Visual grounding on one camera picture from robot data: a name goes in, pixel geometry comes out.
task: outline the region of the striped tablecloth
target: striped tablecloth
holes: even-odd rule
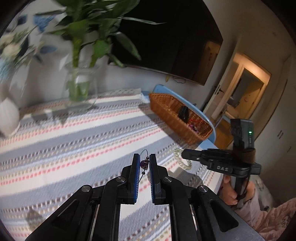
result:
[[[179,167],[174,149],[197,146],[168,128],[140,90],[104,94],[84,114],[67,113],[64,103],[22,110],[17,134],[0,139],[0,218],[15,240],[24,240],[82,185],[97,187],[119,176],[143,149],[184,184],[218,190],[219,174],[198,162],[190,171]],[[137,203],[121,207],[119,240],[170,240],[168,207],[152,204],[147,175]]]

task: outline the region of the blue flower pattern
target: blue flower pattern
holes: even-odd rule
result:
[[[57,48],[55,46],[52,45],[45,45],[40,49],[40,53],[41,54],[47,54],[47,53],[52,53],[54,51],[56,51]]]
[[[42,17],[39,15],[34,15],[34,24],[38,26],[38,29],[41,33],[44,33],[45,28],[48,26],[49,22],[54,19],[54,16]]]
[[[19,25],[23,25],[23,24],[25,24],[26,22],[27,22],[27,20],[28,20],[28,14],[26,14],[26,15],[22,15],[22,16],[20,16],[18,19],[17,19],[17,25],[19,26]]]
[[[5,82],[14,72],[15,65],[8,59],[0,58],[0,84]]]

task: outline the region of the black screen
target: black screen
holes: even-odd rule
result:
[[[204,84],[222,44],[221,33],[202,0],[141,0],[119,31],[137,47],[142,60],[115,41],[112,53],[128,66],[144,67]]]

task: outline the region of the white flower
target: white flower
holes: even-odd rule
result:
[[[19,44],[10,44],[3,49],[2,56],[6,58],[14,59],[18,55],[20,50],[21,48]]]
[[[3,35],[0,38],[0,46],[10,44],[13,41],[14,37],[15,37],[15,33]]]

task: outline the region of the wooden floor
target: wooden floor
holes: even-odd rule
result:
[[[216,128],[215,146],[220,149],[226,149],[232,141],[233,136],[231,135],[230,124],[226,120],[222,120]]]

